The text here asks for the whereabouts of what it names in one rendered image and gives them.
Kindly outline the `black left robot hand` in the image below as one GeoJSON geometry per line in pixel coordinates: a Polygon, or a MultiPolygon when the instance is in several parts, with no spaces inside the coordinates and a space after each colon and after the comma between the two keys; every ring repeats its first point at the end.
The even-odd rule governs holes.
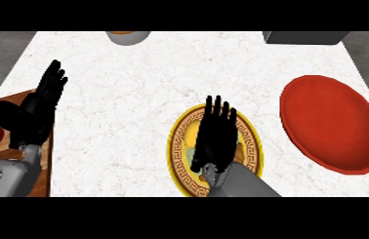
{"type": "Polygon", "coordinates": [[[26,95],[22,103],[0,100],[0,128],[10,132],[12,149],[46,142],[66,82],[60,61],[54,60],[43,73],[35,92],[26,95]]]}

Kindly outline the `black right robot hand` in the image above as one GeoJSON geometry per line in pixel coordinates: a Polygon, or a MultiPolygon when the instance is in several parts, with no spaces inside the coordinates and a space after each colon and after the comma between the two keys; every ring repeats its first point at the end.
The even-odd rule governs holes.
{"type": "Polygon", "coordinates": [[[236,109],[220,97],[206,97],[205,113],[196,136],[190,170],[198,173],[208,163],[221,173],[234,157],[237,141],[236,109]]]}

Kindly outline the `yellow patterned plate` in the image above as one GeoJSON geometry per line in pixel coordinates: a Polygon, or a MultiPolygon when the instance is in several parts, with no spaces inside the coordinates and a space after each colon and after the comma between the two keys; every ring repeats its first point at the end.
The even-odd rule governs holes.
{"type": "MultiPolygon", "coordinates": [[[[190,164],[195,154],[196,136],[203,118],[205,106],[193,106],[177,118],[167,140],[167,166],[172,182],[184,196],[205,197],[209,185],[202,173],[193,173],[190,164]]],[[[257,130],[240,112],[236,112],[236,152],[233,161],[240,163],[261,177],[264,152],[257,130]]]]}

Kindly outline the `red bowl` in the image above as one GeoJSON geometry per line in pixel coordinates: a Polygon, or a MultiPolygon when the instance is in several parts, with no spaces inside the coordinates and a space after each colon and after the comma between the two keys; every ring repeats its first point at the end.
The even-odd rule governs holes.
{"type": "Polygon", "coordinates": [[[369,101],[336,79],[295,78],[279,96],[279,118],[301,153],[344,175],[369,174],[369,101]]]}

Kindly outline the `brown wooden cutting board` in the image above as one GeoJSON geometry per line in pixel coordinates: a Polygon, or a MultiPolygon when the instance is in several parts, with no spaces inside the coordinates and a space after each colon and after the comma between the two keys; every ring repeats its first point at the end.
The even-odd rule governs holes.
{"type": "MultiPolygon", "coordinates": [[[[13,104],[20,104],[26,95],[34,92],[34,89],[20,93],[12,94],[0,98],[13,104]]],[[[10,132],[4,130],[4,138],[0,141],[0,159],[22,160],[25,155],[17,149],[9,147],[10,132]]],[[[50,195],[50,172],[51,172],[51,149],[53,149],[53,135],[48,135],[47,141],[41,146],[40,154],[40,175],[34,184],[29,197],[47,197],[50,195]]]]}

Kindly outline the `grey pot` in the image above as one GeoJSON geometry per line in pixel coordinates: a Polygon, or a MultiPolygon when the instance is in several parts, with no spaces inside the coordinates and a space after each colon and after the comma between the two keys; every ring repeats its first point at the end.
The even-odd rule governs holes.
{"type": "Polygon", "coordinates": [[[131,46],[144,41],[150,33],[147,31],[106,32],[109,40],[121,46],[131,46]]]}

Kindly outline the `dark grey appliance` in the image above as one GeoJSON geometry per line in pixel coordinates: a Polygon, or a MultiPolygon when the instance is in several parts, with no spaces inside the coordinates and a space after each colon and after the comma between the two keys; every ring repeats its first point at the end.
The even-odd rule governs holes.
{"type": "Polygon", "coordinates": [[[264,31],[267,44],[335,45],[348,31],[264,31]]]}

